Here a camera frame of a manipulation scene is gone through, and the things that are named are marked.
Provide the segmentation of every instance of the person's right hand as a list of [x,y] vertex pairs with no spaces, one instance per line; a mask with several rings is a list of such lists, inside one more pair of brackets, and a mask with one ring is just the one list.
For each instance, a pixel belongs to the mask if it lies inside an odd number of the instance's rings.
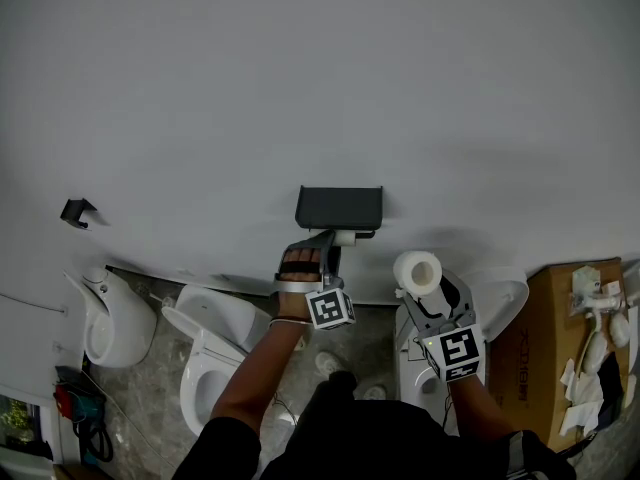
[[[313,263],[320,263],[320,249],[296,249],[288,251],[284,256],[283,263],[289,261],[311,261]],[[289,273],[282,274],[280,279],[282,281],[313,282],[320,280],[320,274]],[[278,316],[311,319],[309,309],[307,308],[307,299],[303,293],[280,292],[278,294],[278,300],[280,302]]]

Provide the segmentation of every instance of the toilet lid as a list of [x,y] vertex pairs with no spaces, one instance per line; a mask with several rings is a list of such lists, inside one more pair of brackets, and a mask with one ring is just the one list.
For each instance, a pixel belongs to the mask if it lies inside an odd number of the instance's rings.
[[511,323],[529,298],[527,275],[515,267],[494,267],[460,276],[471,289],[476,321],[487,341]]
[[180,407],[191,431],[200,435],[211,410],[240,363],[213,352],[189,358],[180,383]]

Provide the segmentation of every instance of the gray tiled floor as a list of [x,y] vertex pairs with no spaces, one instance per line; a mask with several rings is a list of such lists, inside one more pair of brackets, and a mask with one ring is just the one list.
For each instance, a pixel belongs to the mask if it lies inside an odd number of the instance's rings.
[[[123,274],[132,287],[142,282],[152,293],[177,298],[181,286],[143,276]],[[146,299],[159,311],[160,304]],[[268,301],[251,302],[269,312]],[[395,395],[393,375],[393,319],[391,309],[356,308],[357,324],[332,332],[315,332],[305,350],[294,353],[282,379],[279,395],[298,416],[315,387],[323,379],[316,371],[318,351],[329,350],[342,357],[360,380],[356,397],[369,386],[384,384]],[[158,458],[125,418],[107,404],[107,428],[115,457],[101,467],[118,480],[168,479],[174,466],[186,456],[195,436],[182,418],[180,381],[191,350],[191,340],[160,317],[147,357],[125,369],[93,367],[92,374],[142,431],[150,444],[166,461]],[[261,429],[261,467],[278,456],[293,431],[288,415],[280,406],[267,412]],[[601,432],[594,442],[572,459],[581,480],[624,480],[640,457],[640,404],[637,401],[611,428]]]

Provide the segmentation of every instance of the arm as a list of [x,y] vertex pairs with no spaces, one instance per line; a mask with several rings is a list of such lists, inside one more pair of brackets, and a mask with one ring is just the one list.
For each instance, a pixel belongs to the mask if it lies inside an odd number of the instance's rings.
[[[319,262],[320,251],[290,251],[284,261]],[[317,274],[286,274],[282,277],[289,281],[318,279]],[[310,318],[307,301],[302,294],[280,293],[279,303],[278,316]],[[284,369],[305,327],[289,322],[273,325],[234,373],[213,407],[211,419],[234,418],[246,423],[260,435],[264,413],[273,399]]]
[[460,436],[490,443],[515,432],[477,375],[450,382],[449,389]]

